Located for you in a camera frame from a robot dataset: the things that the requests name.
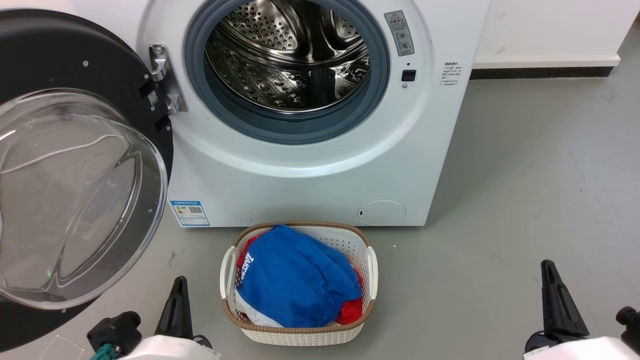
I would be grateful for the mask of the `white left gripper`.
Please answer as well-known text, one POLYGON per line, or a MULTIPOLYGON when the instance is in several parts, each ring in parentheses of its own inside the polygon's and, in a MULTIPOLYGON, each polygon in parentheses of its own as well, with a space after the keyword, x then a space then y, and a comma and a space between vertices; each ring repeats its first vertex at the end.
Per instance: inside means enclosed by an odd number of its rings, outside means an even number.
POLYGON ((144 338, 122 360, 219 360, 222 354, 201 335, 194 336, 188 283, 174 279, 154 335, 144 338))

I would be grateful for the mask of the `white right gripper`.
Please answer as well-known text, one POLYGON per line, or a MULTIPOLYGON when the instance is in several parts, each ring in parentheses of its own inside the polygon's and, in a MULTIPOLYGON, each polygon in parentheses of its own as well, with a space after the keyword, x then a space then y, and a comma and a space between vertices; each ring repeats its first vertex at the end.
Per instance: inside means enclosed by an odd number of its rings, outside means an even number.
POLYGON ((543 331, 526 341, 524 360, 638 360, 620 338, 590 335, 552 260, 541 262, 543 331))

